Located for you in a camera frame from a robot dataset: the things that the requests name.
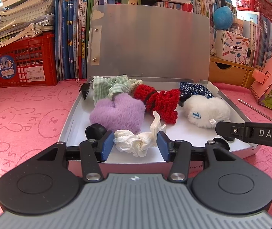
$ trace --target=blue patterned cloth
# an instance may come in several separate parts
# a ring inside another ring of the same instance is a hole
[[[204,87],[203,85],[200,84],[192,84],[192,83],[186,83],[186,82],[181,82],[179,84],[179,90],[181,91],[180,94],[180,99],[179,99],[179,105],[182,107],[183,103],[193,95],[202,95],[207,98],[212,98],[213,95],[210,92],[209,89]]]

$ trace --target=green gingham cloth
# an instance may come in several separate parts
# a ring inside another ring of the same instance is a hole
[[[142,80],[129,79],[126,75],[110,78],[94,76],[94,103],[104,98],[112,100],[115,94],[129,94],[139,84],[142,84]]]

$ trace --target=black binder clip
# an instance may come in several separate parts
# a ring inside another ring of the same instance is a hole
[[[82,91],[82,94],[83,94],[83,99],[85,100],[87,95],[88,95],[88,92],[89,92],[89,89],[91,87],[91,84],[90,83],[83,83],[82,85],[80,84],[80,80],[79,78],[77,77],[75,79],[75,81],[77,82],[77,84],[79,85],[79,92]]]

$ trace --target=stack of books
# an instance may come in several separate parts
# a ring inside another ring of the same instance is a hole
[[[193,0],[195,14],[206,16],[210,21],[210,50],[212,50],[216,38],[216,28],[213,23],[214,12],[221,7],[221,0]],[[226,2],[226,6],[229,7],[233,14],[237,14],[237,9],[232,4]]]
[[[7,45],[8,40],[14,42],[23,35],[37,35],[38,31],[53,29],[55,0],[2,0],[1,2],[5,10],[0,12],[0,47]]]
[[[86,78],[91,11],[95,5],[129,4],[192,12],[190,0],[56,0],[55,51],[59,80]]]
[[[242,36],[250,39],[249,66],[263,69],[272,56],[272,22],[259,12],[239,11],[244,18]]]

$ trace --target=purple plush toy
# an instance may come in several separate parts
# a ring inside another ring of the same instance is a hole
[[[143,123],[145,110],[142,101],[122,93],[116,95],[114,101],[108,98],[98,100],[89,120],[92,124],[99,123],[113,132],[127,129],[137,134]]]

